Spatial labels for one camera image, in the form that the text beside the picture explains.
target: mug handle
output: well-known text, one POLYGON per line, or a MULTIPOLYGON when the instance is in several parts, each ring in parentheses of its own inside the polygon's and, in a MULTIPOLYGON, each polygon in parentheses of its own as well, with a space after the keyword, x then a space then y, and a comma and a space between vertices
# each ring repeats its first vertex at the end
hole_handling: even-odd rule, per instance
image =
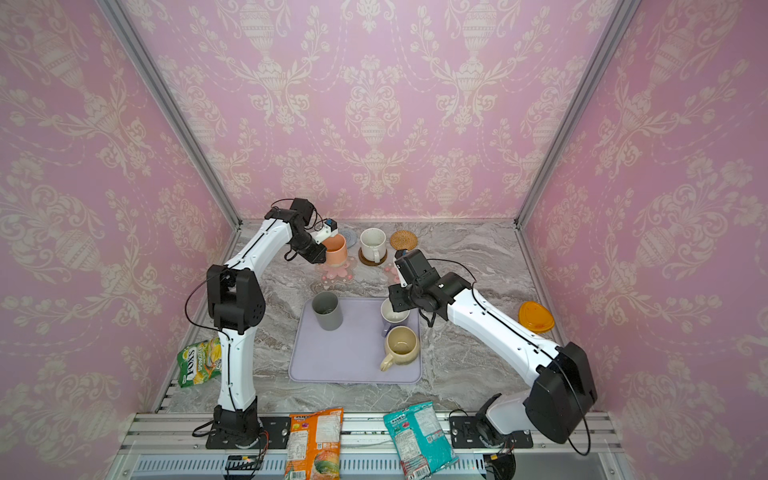
POLYGON ((379 370, 382 372, 386 372, 389 370, 389 367, 392 366, 392 364, 395 362, 395 357, 392 356, 391 353, 387 353, 386 357, 384 357, 384 360, 382 361, 382 364, 379 366, 379 370))

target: fox's candy bag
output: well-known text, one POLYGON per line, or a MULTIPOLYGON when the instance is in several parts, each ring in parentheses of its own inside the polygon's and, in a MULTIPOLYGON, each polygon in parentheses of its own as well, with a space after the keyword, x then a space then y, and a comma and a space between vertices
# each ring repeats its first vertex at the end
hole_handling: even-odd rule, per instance
POLYGON ((179 386, 192 386, 221 375, 219 337, 184 347, 177 356, 179 386))
POLYGON ((291 415, 284 480, 338 480, 344 409, 291 415))

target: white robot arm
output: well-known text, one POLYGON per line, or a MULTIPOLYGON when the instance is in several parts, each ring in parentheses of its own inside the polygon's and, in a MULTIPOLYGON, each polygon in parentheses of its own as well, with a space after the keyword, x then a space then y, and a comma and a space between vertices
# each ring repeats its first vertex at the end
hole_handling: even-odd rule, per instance
POLYGON ((513 430, 531 427, 550 440, 565 443, 597 400, 586 353, 574 343, 565 347, 524 328, 490 304, 456 273, 439 276, 420 250, 396 254, 399 285, 389 286, 396 312, 413 308, 440 316, 478 337, 515 369, 530 391, 495 396, 481 410, 481 437, 497 443, 513 430))
POLYGON ((310 225, 313 213, 316 214, 315 207, 303 198, 293 199, 288 209, 273 207, 256 235, 237 255, 224 265, 208 269, 208 313, 219 330, 221 343, 221 390, 208 436, 209 448, 247 448, 258 439, 253 341, 265 311, 259 278, 286 244, 291 247, 285 257, 288 261, 296 255, 311 263, 325 261, 326 248, 322 242, 337 235, 338 229, 331 219, 310 225))

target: grey cup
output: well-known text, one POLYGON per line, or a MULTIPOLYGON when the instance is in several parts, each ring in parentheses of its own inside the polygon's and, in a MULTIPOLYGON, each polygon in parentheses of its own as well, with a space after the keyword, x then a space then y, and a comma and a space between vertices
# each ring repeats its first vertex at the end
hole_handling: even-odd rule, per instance
POLYGON ((323 330, 335 330, 343 320, 339 297, 333 292, 320 292, 312 299, 312 310, 323 330))

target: purple mat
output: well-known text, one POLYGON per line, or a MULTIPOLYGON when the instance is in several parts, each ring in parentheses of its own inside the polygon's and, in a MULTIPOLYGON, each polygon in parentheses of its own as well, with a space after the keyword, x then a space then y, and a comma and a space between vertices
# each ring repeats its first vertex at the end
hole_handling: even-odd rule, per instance
MULTIPOLYGON (((417 383, 422 378, 422 356, 408 365, 382 372, 384 360, 381 305, 383 298, 340 296, 344 321, 338 329, 320 328, 312 300, 304 303, 293 344, 288 376, 294 382, 417 383)), ((403 325, 421 339, 419 315, 413 310, 403 325)))

